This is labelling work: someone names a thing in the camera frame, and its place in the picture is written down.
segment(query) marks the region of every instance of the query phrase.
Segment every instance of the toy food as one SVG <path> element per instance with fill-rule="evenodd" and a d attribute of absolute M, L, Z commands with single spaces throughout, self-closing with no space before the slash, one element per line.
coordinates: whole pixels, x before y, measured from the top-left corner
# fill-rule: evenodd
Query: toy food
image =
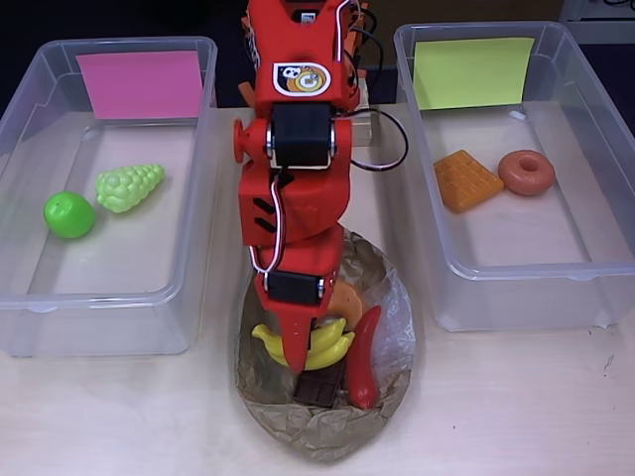
<path fill-rule="evenodd" d="M 341 315 L 346 319 L 346 329 L 353 330 L 365 310 L 364 298 L 355 286 L 343 280 L 335 282 L 327 314 Z"/>
<path fill-rule="evenodd" d="M 503 181 L 466 151 L 458 151 L 435 164 L 439 191 L 445 206 L 461 213 L 494 196 Z"/>
<path fill-rule="evenodd" d="M 505 186 L 520 195 L 540 195 L 554 184 L 554 166 L 536 151 L 507 154 L 498 164 L 498 175 Z"/>
<path fill-rule="evenodd" d="M 157 165 L 120 167 L 97 176 L 97 201 L 115 213 L 138 205 L 163 180 L 166 170 Z"/>
<path fill-rule="evenodd" d="M 355 327 L 355 340 L 346 356 L 346 382 L 348 397 L 356 407 L 368 410 L 377 402 L 377 384 L 372 369 L 372 344 L 381 307 L 368 309 Z"/>
<path fill-rule="evenodd" d="M 323 369 L 301 372 L 294 388 L 294 402 L 309 407 L 331 409 L 343 375 L 343 360 Z"/>
<path fill-rule="evenodd" d="M 348 332 L 342 335 L 345 325 L 346 319 L 339 319 L 311 332 L 311 350 L 307 355 L 305 370 L 328 367 L 346 355 L 355 334 Z M 273 360 L 289 367 L 283 352 L 282 338 L 279 335 L 274 334 L 265 324 L 255 326 L 251 335 L 264 342 L 265 349 Z"/>
<path fill-rule="evenodd" d="M 79 193 L 60 191 L 45 203 L 44 219 L 56 235 L 79 238 L 92 228 L 95 210 Z"/>

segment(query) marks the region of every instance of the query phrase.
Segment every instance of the toy apple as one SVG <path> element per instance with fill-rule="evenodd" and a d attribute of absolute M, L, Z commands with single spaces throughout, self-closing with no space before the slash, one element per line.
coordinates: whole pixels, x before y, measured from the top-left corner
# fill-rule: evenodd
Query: toy apple
<path fill-rule="evenodd" d="M 95 210 L 79 193 L 60 191 L 44 205 L 44 219 L 56 235 L 79 238 L 92 228 Z"/>

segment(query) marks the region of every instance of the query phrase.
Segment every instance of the toy chili pepper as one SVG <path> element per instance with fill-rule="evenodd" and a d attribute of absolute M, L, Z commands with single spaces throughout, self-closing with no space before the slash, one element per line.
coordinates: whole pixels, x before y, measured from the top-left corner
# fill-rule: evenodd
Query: toy chili pepper
<path fill-rule="evenodd" d="M 377 384 L 373 377 L 371 348 L 381 307 L 366 311 L 355 326 L 355 338 L 346 354 L 346 381 L 350 401 L 363 410 L 372 409 L 377 401 Z"/>

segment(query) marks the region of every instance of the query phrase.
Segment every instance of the red robot arm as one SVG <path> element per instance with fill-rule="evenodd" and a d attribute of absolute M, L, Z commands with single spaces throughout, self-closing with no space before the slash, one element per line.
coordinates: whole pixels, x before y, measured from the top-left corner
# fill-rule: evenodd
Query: red robot arm
<path fill-rule="evenodd" d="M 314 319 L 325 315 L 337 278 L 350 194 L 357 105 L 348 83 L 344 37 L 349 0 L 326 0 L 308 23 L 284 0 L 250 0 L 256 65 L 255 114 L 234 125 L 242 235 L 258 271 L 256 290 L 276 313 L 285 359 L 305 368 Z"/>

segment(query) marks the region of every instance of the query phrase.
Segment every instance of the toy donut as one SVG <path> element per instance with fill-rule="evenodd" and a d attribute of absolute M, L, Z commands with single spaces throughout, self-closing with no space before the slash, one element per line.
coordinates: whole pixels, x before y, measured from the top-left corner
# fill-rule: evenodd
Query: toy donut
<path fill-rule="evenodd" d="M 342 316 L 346 319 L 346 329 L 353 330 L 364 312 L 366 304 L 357 288 L 345 281 L 335 282 L 327 313 Z"/>
<path fill-rule="evenodd" d="M 505 186 L 520 195 L 540 195 L 554 184 L 554 166 L 535 151 L 507 154 L 498 164 L 498 176 Z"/>

